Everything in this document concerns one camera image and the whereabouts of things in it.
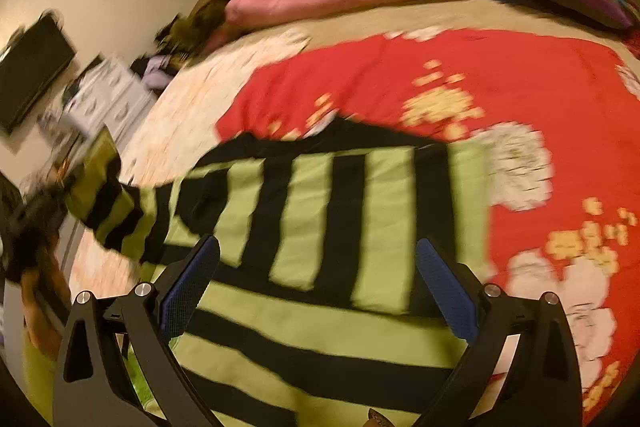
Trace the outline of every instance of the hand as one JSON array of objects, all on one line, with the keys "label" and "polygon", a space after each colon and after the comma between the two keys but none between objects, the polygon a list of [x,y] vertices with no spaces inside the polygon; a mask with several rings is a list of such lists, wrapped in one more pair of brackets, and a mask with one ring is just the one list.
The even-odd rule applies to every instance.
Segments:
[{"label": "hand", "polygon": [[369,420],[364,424],[364,427],[394,427],[394,425],[378,411],[369,409]]},{"label": "hand", "polygon": [[[46,271],[48,277],[50,277],[52,288],[58,294],[58,297],[63,299],[64,302],[70,302],[71,291],[66,284],[64,275],[60,271],[56,258],[51,253],[55,250],[56,243],[57,238],[52,241],[52,245],[47,252],[47,264],[49,266],[47,266]],[[23,272],[20,279],[24,319],[31,344],[48,359],[57,360],[62,338],[51,325],[47,315],[36,300],[35,293],[40,277],[42,277],[40,269],[32,268]]]}]

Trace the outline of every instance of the wall-mounted tv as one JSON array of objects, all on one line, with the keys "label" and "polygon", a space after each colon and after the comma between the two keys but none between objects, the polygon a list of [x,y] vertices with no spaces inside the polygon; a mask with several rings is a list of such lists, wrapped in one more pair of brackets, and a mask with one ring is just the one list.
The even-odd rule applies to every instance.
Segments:
[{"label": "wall-mounted tv", "polygon": [[11,134],[75,55],[50,14],[0,55],[0,128]]}]

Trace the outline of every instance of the floral blanket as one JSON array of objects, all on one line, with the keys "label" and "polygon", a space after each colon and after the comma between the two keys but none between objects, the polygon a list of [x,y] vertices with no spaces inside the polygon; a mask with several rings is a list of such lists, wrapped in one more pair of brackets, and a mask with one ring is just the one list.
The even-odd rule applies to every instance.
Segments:
[{"label": "floral blanket", "polygon": [[[610,48],[578,39],[391,32],[258,70],[216,128],[223,140],[246,130],[296,139],[336,109],[491,146],[493,280],[511,295],[561,297],[590,421],[640,347],[635,74]],[[515,344],[515,337],[507,343],[498,375]]]}]

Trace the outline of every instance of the dresser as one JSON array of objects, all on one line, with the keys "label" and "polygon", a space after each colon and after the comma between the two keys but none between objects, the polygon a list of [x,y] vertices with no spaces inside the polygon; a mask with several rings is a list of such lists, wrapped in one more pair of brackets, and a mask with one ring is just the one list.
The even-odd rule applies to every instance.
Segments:
[{"label": "dresser", "polygon": [[85,75],[65,107],[64,118],[89,140],[106,125],[121,148],[155,101],[140,78],[120,58],[111,56]]}]

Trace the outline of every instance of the person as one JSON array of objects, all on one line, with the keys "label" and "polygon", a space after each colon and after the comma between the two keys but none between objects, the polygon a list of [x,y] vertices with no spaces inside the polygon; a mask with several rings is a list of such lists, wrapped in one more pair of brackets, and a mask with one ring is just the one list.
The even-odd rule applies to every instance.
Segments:
[{"label": "person", "polygon": [[[71,302],[71,290],[53,255],[57,242],[56,237],[47,249],[50,257],[47,276],[58,297],[64,302]],[[20,278],[25,323],[24,383],[31,404],[50,425],[53,425],[53,383],[62,337],[51,325],[36,300],[36,289],[42,276],[38,268],[31,268],[25,270]]]}]

